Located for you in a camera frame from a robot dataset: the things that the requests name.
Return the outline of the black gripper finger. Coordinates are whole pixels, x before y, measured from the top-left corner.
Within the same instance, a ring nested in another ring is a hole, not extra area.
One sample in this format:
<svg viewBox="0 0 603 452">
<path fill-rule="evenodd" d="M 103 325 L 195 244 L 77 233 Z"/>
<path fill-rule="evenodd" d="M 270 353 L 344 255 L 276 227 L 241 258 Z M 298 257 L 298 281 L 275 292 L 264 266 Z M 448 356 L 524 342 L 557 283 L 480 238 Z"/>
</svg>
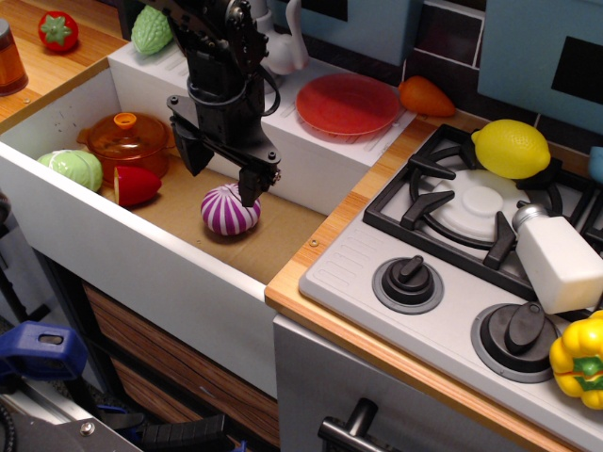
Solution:
<svg viewBox="0 0 603 452">
<path fill-rule="evenodd" d="M 215 153 L 206 146 L 204 138 L 196 129 L 190 129 L 180 122 L 173 122 L 171 128 L 185 167 L 193 176 L 197 176 L 207 167 Z"/>
<path fill-rule="evenodd" d="M 258 198 L 281 178 L 277 164 L 251 163 L 242 167 L 238 177 L 238 193 L 244 207 L 253 207 Z"/>
</svg>

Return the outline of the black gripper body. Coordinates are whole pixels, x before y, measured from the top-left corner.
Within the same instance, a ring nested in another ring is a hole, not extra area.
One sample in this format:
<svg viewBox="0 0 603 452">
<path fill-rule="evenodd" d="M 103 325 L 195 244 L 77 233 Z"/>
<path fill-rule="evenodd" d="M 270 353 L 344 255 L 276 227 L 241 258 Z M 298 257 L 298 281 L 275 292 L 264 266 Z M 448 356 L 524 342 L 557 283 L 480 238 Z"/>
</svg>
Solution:
<svg viewBox="0 0 603 452">
<path fill-rule="evenodd" d="M 281 103 L 278 89 L 265 108 L 265 81 L 254 78 L 242 90 L 223 101 L 209 97 L 193 86 L 186 96 L 172 95 L 167 101 L 171 123 L 196 129 L 206 146 L 240 168 L 251 163 L 279 164 L 280 155 L 265 135 L 261 120 L 276 112 Z"/>
</svg>

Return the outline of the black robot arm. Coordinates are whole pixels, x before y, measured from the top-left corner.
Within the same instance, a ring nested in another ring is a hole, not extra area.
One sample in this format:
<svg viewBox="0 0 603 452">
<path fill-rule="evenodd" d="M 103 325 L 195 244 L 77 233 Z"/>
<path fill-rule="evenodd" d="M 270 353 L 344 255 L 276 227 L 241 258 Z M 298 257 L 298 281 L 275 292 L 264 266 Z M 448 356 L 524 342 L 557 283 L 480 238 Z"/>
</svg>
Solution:
<svg viewBox="0 0 603 452">
<path fill-rule="evenodd" d="M 197 175 L 218 154 L 239 168 L 245 207 L 280 178 L 281 156 L 261 120 L 280 102 L 265 105 L 272 76 L 261 62 L 268 37 L 259 32 L 247 1 L 152 1 L 168 20 L 187 60 L 187 95 L 172 95 L 171 128 L 179 154 Z"/>
</svg>

